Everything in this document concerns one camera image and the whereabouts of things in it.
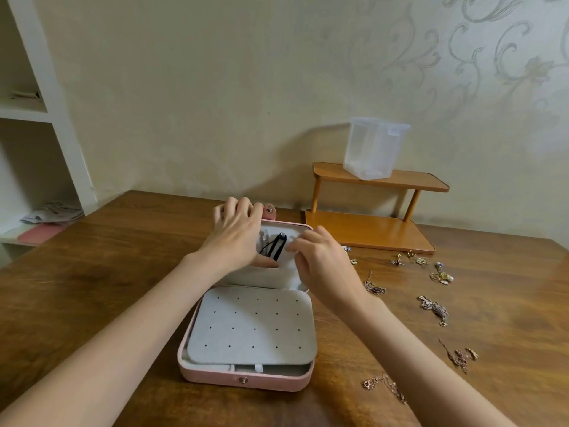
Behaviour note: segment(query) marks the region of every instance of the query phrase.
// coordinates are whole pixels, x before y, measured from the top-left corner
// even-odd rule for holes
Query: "floral wallpaper pattern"
[[[397,168],[451,186],[417,222],[569,246],[569,0],[35,1],[101,203],[307,207],[311,162],[375,116],[412,126]],[[319,205],[408,199],[324,185]]]

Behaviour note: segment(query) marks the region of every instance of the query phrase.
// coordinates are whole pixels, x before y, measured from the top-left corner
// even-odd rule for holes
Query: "newspaper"
[[[72,222],[85,214],[81,205],[69,201],[50,201],[20,219],[24,223]]]

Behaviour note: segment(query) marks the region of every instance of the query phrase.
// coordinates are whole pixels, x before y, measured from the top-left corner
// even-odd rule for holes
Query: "jewelry box compartment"
[[[263,221],[257,251],[307,228]],[[293,392],[309,383],[317,354],[312,303],[294,255],[281,248],[277,261],[277,269],[233,272],[206,292],[178,349],[186,380]]]

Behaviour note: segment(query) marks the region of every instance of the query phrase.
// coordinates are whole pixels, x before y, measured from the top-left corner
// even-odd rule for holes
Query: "wooden shelf stand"
[[[450,189],[436,176],[415,171],[393,170],[391,177],[376,180],[360,180],[345,171],[338,163],[314,162],[314,193],[312,208],[304,212],[306,223],[313,228],[325,227],[339,242],[353,247],[368,247],[389,251],[409,251],[434,253],[435,247],[411,221],[421,191],[448,192]],[[366,184],[379,187],[414,189],[413,197],[404,218],[365,216],[359,214],[318,211],[318,196],[322,181],[338,183]]]

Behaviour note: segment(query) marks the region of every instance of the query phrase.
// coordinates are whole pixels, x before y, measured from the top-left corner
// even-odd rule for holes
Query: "plastic container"
[[[353,117],[350,122],[344,169],[361,180],[389,178],[411,126],[368,117]]]

